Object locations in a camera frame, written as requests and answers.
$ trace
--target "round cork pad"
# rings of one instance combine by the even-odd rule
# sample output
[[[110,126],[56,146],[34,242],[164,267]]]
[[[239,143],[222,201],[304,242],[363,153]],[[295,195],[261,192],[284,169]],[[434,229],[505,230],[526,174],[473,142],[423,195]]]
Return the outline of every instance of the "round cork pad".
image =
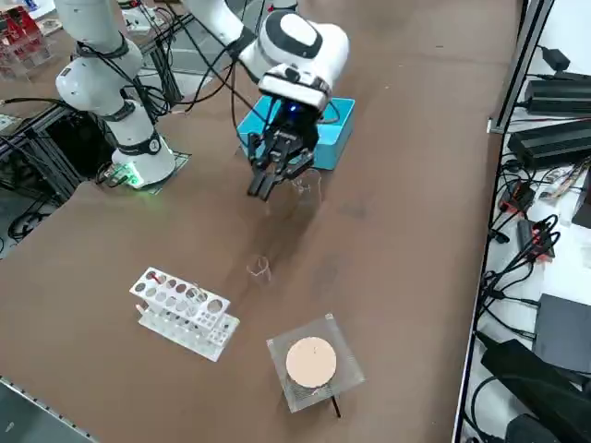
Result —
[[[332,346],[318,337],[297,341],[285,359],[287,374],[304,388],[326,385],[336,371],[336,353]]]

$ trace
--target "tabletop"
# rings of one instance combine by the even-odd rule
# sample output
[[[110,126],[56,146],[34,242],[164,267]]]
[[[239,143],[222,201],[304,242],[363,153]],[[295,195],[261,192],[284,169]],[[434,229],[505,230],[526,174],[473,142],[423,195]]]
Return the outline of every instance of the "tabletop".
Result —
[[[221,92],[158,123],[192,154],[161,194],[85,184],[2,262],[2,374],[101,441],[452,435],[499,146],[486,120],[514,2],[302,3],[347,31],[335,95],[356,99],[318,210],[270,217],[246,197],[252,172]],[[252,253],[270,258],[264,289],[248,280]],[[217,363],[138,325],[128,289],[148,266],[232,302],[241,323]],[[328,312],[367,381],[339,399],[341,420],[324,403],[290,414],[266,340]]]

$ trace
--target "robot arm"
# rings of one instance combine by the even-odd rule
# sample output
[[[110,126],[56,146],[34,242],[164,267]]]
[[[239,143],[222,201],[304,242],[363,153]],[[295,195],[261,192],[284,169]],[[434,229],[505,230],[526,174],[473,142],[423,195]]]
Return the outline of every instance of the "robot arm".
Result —
[[[184,0],[260,91],[280,103],[263,133],[248,137],[254,173],[248,193],[265,200],[275,185],[312,165],[319,138],[316,124],[349,52],[340,28],[301,18],[294,12],[294,1],[277,0],[257,37],[224,0]],[[80,54],[57,77],[60,95],[75,108],[105,120],[118,143],[113,160],[133,173],[136,182],[131,185],[163,180],[175,168],[174,155],[141,103],[125,100],[120,93],[140,70],[139,49],[119,33],[108,0],[55,0],[55,6],[64,29],[78,41]],[[268,172],[272,163],[275,167]]]
[[[271,106],[280,103],[263,133],[250,134],[247,141],[254,173],[248,194],[263,200],[277,184],[313,164],[317,122],[349,54],[349,41],[339,27],[307,21],[294,12],[296,5],[286,2],[275,7],[255,36],[224,0],[184,0],[201,25],[245,67],[260,92],[272,97]]]

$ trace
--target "test tube rack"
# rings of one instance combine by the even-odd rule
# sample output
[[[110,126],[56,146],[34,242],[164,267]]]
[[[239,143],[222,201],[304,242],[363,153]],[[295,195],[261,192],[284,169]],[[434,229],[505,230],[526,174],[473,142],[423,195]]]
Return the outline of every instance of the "test tube rack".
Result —
[[[217,362],[240,320],[226,313],[230,301],[156,268],[148,268],[129,290],[139,324]]]

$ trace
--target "blue box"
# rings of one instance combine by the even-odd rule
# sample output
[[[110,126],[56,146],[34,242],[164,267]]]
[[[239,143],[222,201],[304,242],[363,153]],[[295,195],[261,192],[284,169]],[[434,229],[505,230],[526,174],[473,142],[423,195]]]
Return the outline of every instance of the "blue box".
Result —
[[[336,167],[343,153],[344,144],[349,139],[353,130],[355,100],[333,98],[332,103],[339,110],[341,119],[337,123],[318,125],[320,138],[314,149],[314,167],[319,169],[332,170]],[[266,116],[270,105],[271,97],[264,96],[255,104],[255,110],[260,115]],[[277,102],[273,107],[270,120],[275,116],[279,106],[280,103]],[[329,104],[322,118],[324,120],[333,120],[336,117],[337,113]],[[248,134],[251,132],[260,134],[262,132],[262,126],[263,121],[250,111],[238,126],[238,132],[243,140],[247,140]],[[247,147],[243,145],[242,150],[247,155]],[[263,150],[264,143],[257,149],[257,155],[260,155]]]

